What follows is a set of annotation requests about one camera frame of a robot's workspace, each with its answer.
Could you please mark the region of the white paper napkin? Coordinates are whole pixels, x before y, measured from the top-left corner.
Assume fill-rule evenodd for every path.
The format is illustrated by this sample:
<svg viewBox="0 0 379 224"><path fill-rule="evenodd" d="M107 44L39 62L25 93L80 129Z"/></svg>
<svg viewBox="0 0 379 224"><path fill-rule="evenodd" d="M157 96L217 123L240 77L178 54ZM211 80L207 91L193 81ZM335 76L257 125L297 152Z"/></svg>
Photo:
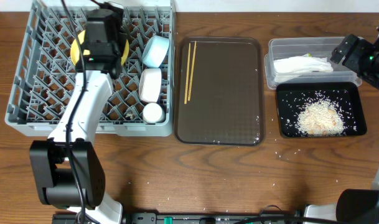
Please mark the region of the white paper napkin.
<svg viewBox="0 0 379 224"><path fill-rule="evenodd" d="M274 69L277 73L307 73L333 72L332 65L327 58L295 56L275 60Z"/></svg>

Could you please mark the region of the light blue bowl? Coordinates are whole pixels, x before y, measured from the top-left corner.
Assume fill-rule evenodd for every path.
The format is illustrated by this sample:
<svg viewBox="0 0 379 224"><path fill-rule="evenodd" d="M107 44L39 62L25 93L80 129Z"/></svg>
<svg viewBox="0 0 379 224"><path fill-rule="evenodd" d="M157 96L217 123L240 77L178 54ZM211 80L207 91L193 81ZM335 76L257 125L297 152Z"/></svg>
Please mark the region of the light blue bowl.
<svg viewBox="0 0 379 224"><path fill-rule="evenodd" d="M169 50L169 39L155 35L147 42L142 61L148 68L158 68L161 66Z"/></svg>

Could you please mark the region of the white cup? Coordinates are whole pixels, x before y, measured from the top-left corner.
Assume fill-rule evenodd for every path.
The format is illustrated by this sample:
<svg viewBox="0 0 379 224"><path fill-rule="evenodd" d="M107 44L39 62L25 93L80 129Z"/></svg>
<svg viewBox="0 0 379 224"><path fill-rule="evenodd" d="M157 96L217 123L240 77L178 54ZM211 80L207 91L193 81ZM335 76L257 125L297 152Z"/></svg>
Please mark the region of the white cup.
<svg viewBox="0 0 379 224"><path fill-rule="evenodd" d="M163 122L166 114L157 103L148 103L143 109L143 120L148 124L156 124Z"/></svg>

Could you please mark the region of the yellow round plate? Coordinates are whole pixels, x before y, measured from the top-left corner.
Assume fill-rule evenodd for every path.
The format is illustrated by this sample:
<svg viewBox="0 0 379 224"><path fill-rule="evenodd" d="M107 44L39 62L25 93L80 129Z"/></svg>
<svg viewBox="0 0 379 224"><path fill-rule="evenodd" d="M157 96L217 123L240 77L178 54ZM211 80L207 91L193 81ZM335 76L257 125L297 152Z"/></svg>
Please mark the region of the yellow round plate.
<svg viewBox="0 0 379 224"><path fill-rule="evenodd" d="M85 30L81 31L78 34L79 43L81 44L84 43L84 38L85 38ZM128 58L128 54L129 54L129 42L128 40L126 40L125 45L124 45L123 55L121 57L121 65L124 65L125 61ZM80 59L80 53L79 53L78 43L76 39L73 41L70 48L70 58L74 65L76 65Z"/></svg>

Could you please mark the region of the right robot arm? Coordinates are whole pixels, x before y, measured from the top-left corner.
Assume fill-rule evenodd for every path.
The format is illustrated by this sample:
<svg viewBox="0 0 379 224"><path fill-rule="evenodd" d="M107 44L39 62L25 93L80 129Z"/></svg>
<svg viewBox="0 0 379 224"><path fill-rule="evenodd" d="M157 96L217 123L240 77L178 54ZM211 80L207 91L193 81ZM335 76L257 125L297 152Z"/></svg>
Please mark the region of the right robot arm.
<svg viewBox="0 0 379 224"><path fill-rule="evenodd" d="M379 90L379 25L373 43L349 34L332 51L331 61L341 63ZM379 168L369 189L345 189L336 203L308 205L298 223L379 223Z"/></svg>

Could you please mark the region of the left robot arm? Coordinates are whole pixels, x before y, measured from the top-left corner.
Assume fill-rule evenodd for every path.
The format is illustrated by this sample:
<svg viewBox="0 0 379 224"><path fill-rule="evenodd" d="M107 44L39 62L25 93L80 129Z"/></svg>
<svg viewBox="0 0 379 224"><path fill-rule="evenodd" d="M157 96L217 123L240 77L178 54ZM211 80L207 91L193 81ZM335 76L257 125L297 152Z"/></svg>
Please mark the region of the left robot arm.
<svg viewBox="0 0 379 224"><path fill-rule="evenodd" d="M83 60L85 65L74 62L76 86L57 127L30 146L37 195L44 205L75 212L76 223L121 223L123 206L105 192L105 173L93 145L126 57L85 54Z"/></svg>

